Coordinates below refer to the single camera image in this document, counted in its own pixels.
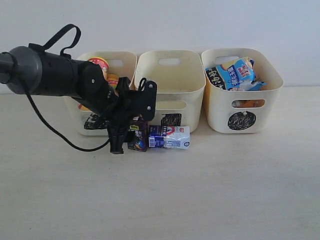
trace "tabletop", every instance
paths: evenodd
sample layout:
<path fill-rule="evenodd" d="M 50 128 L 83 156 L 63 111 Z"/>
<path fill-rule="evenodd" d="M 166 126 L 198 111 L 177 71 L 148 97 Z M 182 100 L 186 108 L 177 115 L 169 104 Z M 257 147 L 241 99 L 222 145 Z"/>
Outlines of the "tabletop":
<path fill-rule="evenodd" d="M 84 148 L 64 100 L 35 96 Z M 315 240 L 320 236 L 320 87 L 284 87 L 266 128 L 222 134 L 201 113 L 189 150 L 80 152 L 26 96 L 0 95 L 2 240 Z"/>

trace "storage bin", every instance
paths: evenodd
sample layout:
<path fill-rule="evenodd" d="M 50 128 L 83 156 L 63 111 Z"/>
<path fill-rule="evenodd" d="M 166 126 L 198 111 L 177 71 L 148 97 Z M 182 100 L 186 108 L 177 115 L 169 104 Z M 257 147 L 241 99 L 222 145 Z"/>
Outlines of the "storage bin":
<path fill-rule="evenodd" d="M 150 125 L 190 126 L 199 124 L 206 75 L 199 54 L 187 50 L 154 50 L 143 53 L 134 83 L 142 78 L 157 83 L 154 119 Z"/>
<path fill-rule="evenodd" d="M 115 74 L 118 77 L 128 77 L 131 80 L 130 88 L 134 89 L 133 78 L 137 66 L 137 56 L 131 52 L 126 51 L 97 51 L 83 54 L 77 60 L 87 61 L 93 57 L 100 57 L 105 59 L 109 64 L 108 74 Z M 81 110 L 80 103 L 71 97 L 64 97 L 67 109 L 70 112 L 75 129 L 85 136 L 107 136 L 107 129 L 85 129 L 85 122 L 92 114 L 89 110 Z"/>
<path fill-rule="evenodd" d="M 261 81 L 266 82 L 266 86 L 261 91 L 228 91 L 213 86 L 206 77 L 203 105 L 208 124 L 217 132 L 225 134 L 256 133 L 263 130 L 279 90 L 284 84 L 283 79 L 262 53 L 248 48 L 204 51 L 201 54 L 204 69 L 222 64 L 217 62 L 220 57 L 252 58 L 253 70 Z M 264 100 L 264 105 L 235 108 L 232 103 L 237 100 Z"/>

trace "bin handle cutout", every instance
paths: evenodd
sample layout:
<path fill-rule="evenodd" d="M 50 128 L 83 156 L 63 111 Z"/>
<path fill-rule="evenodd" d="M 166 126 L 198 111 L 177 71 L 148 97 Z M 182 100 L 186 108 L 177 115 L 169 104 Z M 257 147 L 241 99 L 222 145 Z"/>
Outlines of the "bin handle cutout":
<path fill-rule="evenodd" d="M 234 100 L 231 106 L 234 109 L 262 108 L 265 103 L 264 99 Z"/>
<path fill-rule="evenodd" d="M 158 111 L 183 110 L 186 107 L 187 107 L 187 102 L 179 101 L 179 100 L 157 101 L 155 103 L 155 110 L 158 110 Z"/>
<path fill-rule="evenodd" d="M 160 66 L 178 66 L 181 65 L 180 58 L 159 58 L 158 64 Z"/>
<path fill-rule="evenodd" d="M 124 61 L 120 59 L 107 59 L 106 61 L 108 62 L 109 66 L 113 68 L 121 68 L 124 66 Z"/>
<path fill-rule="evenodd" d="M 239 57 L 238 56 L 217 56 L 214 60 L 214 63 L 216 65 L 220 65 L 236 59 L 239 59 Z"/>

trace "black cable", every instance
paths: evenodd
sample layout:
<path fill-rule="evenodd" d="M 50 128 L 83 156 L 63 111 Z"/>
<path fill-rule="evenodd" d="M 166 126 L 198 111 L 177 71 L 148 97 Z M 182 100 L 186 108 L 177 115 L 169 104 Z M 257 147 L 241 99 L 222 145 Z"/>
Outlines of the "black cable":
<path fill-rule="evenodd" d="M 21 78 L 18 78 L 22 87 L 23 87 L 23 90 L 25 92 L 25 95 L 26 97 L 28 98 L 33 110 L 35 111 L 36 115 L 39 117 L 39 119 L 41 120 L 41 122 L 46 125 L 52 132 L 54 132 L 56 135 L 58 135 L 60 138 L 62 138 L 67 144 L 69 144 L 71 147 L 79 150 L 79 151 L 82 151 L 82 152 L 94 152 L 94 151 L 97 151 L 97 150 L 100 150 L 102 149 L 103 147 L 105 147 L 109 142 L 110 142 L 110 139 L 108 139 L 104 144 L 102 144 L 101 146 L 98 146 L 96 148 L 92 148 L 92 149 L 85 149 L 85 148 L 81 148 L 81 147 L 78 147 L 76 145 L 74 145 L 72 142 L 70 142 L 64 135 L 62 135 L 60 132 L 58 132 L 56 129 L 54 129 L 45 119 L 44 117 L 41 115 L 39 109 L 37 108 L 34 100 L 32 99 L 30 93 L 29 93 L 29 89 L 28 89 L 28 86 L 27 84 L 25 83 L 24 80 L 22 80 Z"/>

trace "robotic arm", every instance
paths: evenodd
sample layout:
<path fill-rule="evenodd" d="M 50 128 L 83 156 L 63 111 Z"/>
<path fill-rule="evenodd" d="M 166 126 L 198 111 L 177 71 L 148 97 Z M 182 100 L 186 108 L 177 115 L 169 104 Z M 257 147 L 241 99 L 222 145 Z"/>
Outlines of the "robotic arm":
<path fill-rule="evenodd" d="M 73 28 L 76 28 L 74 41 L 60 55 L 46 52 Z M 18 46 L 0 53 L 0 83 L 16 94 L 26 94 L 31 101 L 30 95 L 73 98 L 98 115 L 96 124 L 107 123 L 110 152 L 123 154 L 122 144 L 132 118 L 142 116 L 151 121 L 155 116 L 157 84 L 143 78 L 135 91 L 129 88 L 130 80 L 121 77 L 114 90 L 99 65 L 74 60 L 64 53 L 78 43 L 80 36 L 80 29 L 68 24 L 43 46 L 30 43 L 28 47 Z"/>

